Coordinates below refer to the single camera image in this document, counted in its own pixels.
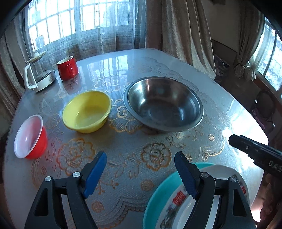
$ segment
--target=stack of plates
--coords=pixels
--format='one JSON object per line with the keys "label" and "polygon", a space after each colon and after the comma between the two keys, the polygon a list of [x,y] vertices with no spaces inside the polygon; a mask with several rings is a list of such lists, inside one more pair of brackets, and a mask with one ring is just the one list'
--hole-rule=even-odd
{"label": "stack of plates", "polygon": [[[241,175],[234,169],[213,165],[211,163],[196,163],[201,172],[209,173],[213,178],[227,180],[234,176],[250,203],[248,189]],[[215,196],[206,229],[212,229],[215,221],[219,196]],[[143,219],[143,229],[183,229],[194,207],[195,200],[189,196],[178,172],[171,174],[152,195]]]}

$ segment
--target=yellow bowl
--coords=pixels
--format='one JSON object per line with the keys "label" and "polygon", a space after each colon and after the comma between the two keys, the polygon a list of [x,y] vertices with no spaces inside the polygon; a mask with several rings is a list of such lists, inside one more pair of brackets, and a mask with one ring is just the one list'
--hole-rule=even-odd
{"label": "yellow bowl", "polygon": [[74,97],[63,110],[63,123],[81,133],[100,129],[112,108],[111,98],[100,91],[87,91]]}

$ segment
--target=screw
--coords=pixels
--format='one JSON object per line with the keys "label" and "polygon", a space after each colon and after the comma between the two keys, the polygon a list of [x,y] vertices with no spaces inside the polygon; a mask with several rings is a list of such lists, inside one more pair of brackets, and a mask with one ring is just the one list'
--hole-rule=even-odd
{"label": "screw", "polygon": [[236,182],[237,181],[237,179],[235,177],[230,177],[229,179],[230,179],[231,182]]}
{"label": "screw", "polygon": [[52,178],[50,176],[45,177],[45,181],[50,181]]}
{"label": "screw", "polygon": [[74,173],[72,174],[72,176],[73,176],[73,177],[79,177],[79,176],[80,176],[80,172],[74,172]]}
{"label": "screw", "polygon": [[201,173],[201,177],[207,178],[207,177],[209,177],[209,174],[206,173],[206,172],[202,172],[202,173]]}

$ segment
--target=teal plate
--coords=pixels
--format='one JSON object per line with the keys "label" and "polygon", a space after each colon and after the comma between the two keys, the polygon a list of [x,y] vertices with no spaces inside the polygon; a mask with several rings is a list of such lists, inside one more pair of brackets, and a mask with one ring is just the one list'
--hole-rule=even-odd
{"label": "teal plate", "polygon": [[[211,165],[212,163],[195,163],[198,169],[202,169]],[[178,172],[172,173],[165,179],[152,195],[144,214],[143,229],[155,229],[156,223],[162,212],[167,200],[175,191],[175,189],[182,184]]]}

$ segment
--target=beige curtain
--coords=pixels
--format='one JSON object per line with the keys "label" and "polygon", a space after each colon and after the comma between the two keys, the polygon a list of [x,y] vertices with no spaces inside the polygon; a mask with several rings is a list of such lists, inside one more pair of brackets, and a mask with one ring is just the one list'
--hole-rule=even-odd
{"label": "beige curtain", "polygon": [[[244,66],[253,56],[261,38],[264,26],[264,15],[246,0],[240,0],[240,39],[238,55],[235,60],[235,75],[240,79],[244,76]],[[252,79],[252,71],[246,69],[246,78]]]}
{"label": "beige curtain", "polygon": [[13,20],[0,39],[0,115],[8,121],[12,120],[25,91],[19,83],[24,66],[25,58],[18,44]]}
{"label": "beige curtain", "polygon": [[156,48],[215,78],[212,42],[201,0],[150,0],[146,48]]}

